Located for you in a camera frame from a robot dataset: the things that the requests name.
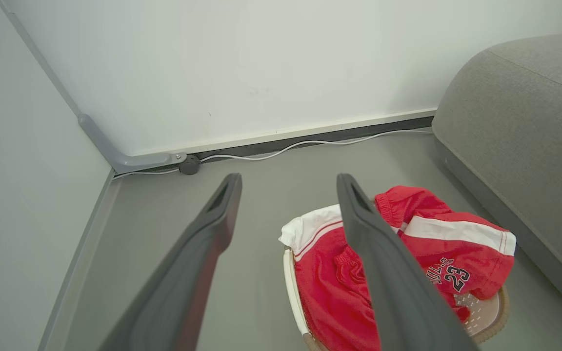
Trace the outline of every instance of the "white stripe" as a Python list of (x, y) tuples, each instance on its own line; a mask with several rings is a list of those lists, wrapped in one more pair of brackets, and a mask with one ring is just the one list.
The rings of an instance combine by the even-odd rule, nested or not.
[(332, 231), (333, 229), (337, 229), (337, 228), (342, 228), (344, 225), (343, 223), (337, 223), (334, 225), (330, 225), (330, 227), (327, 227), (325, 231), (321, 231), (320, 233), (318, 233), (318, 231), (316, 231), (316, 233), (318, 233), (318, 235), (316, 235), (316, 237), (314, 238), (314, 241), (310, 242), (309, 245), (307, 245), (305, 247), (305, 249), (303, 249), (302, 251), (300, 251), (300, 254), (297, 256), (294, 256), (294, 260), (296, 260), (296, 262), (299, 262), (301, 260), (301, 258), (303, 258), (303, 256), (305, 255), (305, 253), (307, 253), (308, 251), (310, 251), (310, 249), (312, 249), (312, 247), (314, 247), (314, 245), (316, 244), (316, 242), (318, 242), (318, 240), (323, 237), (326, 233), (329, 233), (330, 231)]
[(403, 231), (403, 232), (404, 232), (404, 229), (406, 229), (407, 225), (409, 225), (409, 224), (403, 222), (403, 223), (400, 225), (400, 228), (394, 227), (393, 225), (390, 225), (390, 227), (392, 228), (392, 230), (394, 231), (394, 233), (397, 234), (398, 231)]
[(279, 241), (290, 247), (294, 253), (300, 253), (314, 238), (318, 230), (326, 224), (341, 220), (339, 205), (317, 209), (292, 219), (281, 228)]
[(498, 231), (488, 225), (473, 222), (446, 222), (413, 216), (404, 234), (417, 238), (472, 242), (491, 247), (503, 255), (513, 256), (515, 253), (516, 240), (513, 233)]

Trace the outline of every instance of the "baseboard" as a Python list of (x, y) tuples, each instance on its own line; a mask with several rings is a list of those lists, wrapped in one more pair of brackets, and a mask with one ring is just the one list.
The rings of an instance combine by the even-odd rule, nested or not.
[(114, 171), (110, 171), (71, 260), (38, 351), (64, 350), (94, 253), (119, 192), (121, 182), (112, 183), (113, 177)]
[[(275, 140), (269, 142), (261, 142), (258, 144), (250, 144), (245, 146), (228, 147), (227, 149), (218, 149), (212, 151), (203, 151), (202, 153), (194, 153), (192, 155), (198, 157), (200, 160), (212, 155), (233, 155), (233, 156), (255, 156), (276, 153), (290, 147), (299, 142), (307, 142), (299, 147), (308, 147), (319, 145), (318, 143), (310, 143), (310, 140), (322, 140), (329, 142), (336, 142), (342, 140), (353, 140), (368, 136), (374, 136), (376, 134), (387, 133), (392, 131), (403, 131), (410, 129), (419, 129), (430, 127), (433, 122), (433, 117), (421, 117), (408, 120), (399, 120), (398, 122), (390, 122), (384, 124), (377, 124), (375, 126), (365, 126), (357, 127), (352, 129), (344, 129), (342, 131), (332, 131), (320, 134), (311, 134), (302, 137), (284, 138), (283, 140)], [(216, 162), (219, 160), (224, 160), (223, 157), (215, 157), (210, 160), (206, 160), (205, 163)]]
[(421, 109), (414, 111), (407, 111), (404, 113), (395, 114), (382, 114), (379, 116), (370, 116), (356, 118), (345, 122), (335, 122), (335, 124), (319, 124), (315, 126), (301, 127), (298, 129), (287, 129), (283, 131), (273, 131), (269, 133), (261, 133), (253, 136), (241, 136), (227, 138), (226, 140), (217, 140), (212, 142), (205, 142), (200, 144), (190, 144), (184, 146), (176, 146), (174, 149), (167, 150), (149, 150), (148, 153), (202, 153), (205, 151), (229, 149), (231, 147), (260, 144), (263, 142), (271, 142), (276, 140), (284, 140), (288, 138), (296, 138), (303, 136), (311, 136), (314, 134), (329, 133), (334, 131), (344, 131), (346, 129), (354, 129), (366, 126), (376, 126), (379, 124), (388, 124), (393, 122), (400, 122), (402, 120), (412, 120), (416, 118), (432, 117), (437, 111), (436, 107), (430, 109)]

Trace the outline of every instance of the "gray floor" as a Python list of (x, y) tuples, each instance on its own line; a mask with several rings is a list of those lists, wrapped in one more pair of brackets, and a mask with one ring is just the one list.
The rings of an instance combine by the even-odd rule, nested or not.
[[(351, 173), (366, 194), (396, 185), (426, 187), (455, 211), (487, 217), (439, 163), (433, 139), (398, 134), (352, 146), (316, 146), (261, 162), (230, 160), (194, 176), (135, 175), (120, 193), (92, 262), (69, 350), (94, 350), (228, 173), (241, 173), (236, 233), (221, 256), (199, 341), (200, 351), (288, 351), (306, 347), (288, 302), (277, 241), (292, 218), (337, 202), (335, 176)], [(511, 317), (481, 345), (488, 350), (562, 350), (562, 297), (522, 251), (507, 282)]]

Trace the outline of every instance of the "clothing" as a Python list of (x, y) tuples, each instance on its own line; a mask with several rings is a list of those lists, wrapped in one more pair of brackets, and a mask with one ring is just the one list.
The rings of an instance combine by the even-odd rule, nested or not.
[[(515, 236), (472, 214), (455, 213), (426, 189), (394, 187), (375, 198), (381, 216), (420, 263), (461, 321), (455, 293), (491, 298), (513, 266)], [(348, 246), (338, 205), (305, 214), (281, 230), (310, 331), (330, 351), (379, 351), (361, 258)]]

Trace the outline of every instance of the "white wall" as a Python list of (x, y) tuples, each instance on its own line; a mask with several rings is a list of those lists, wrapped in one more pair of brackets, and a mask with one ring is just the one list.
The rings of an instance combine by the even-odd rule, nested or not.
[(0, 9), (0, 351), (35, 351), (110, 167)]
[(562, 0), (8, 0), (128, 154), (437, 107), (492, 44), (562, 33)]

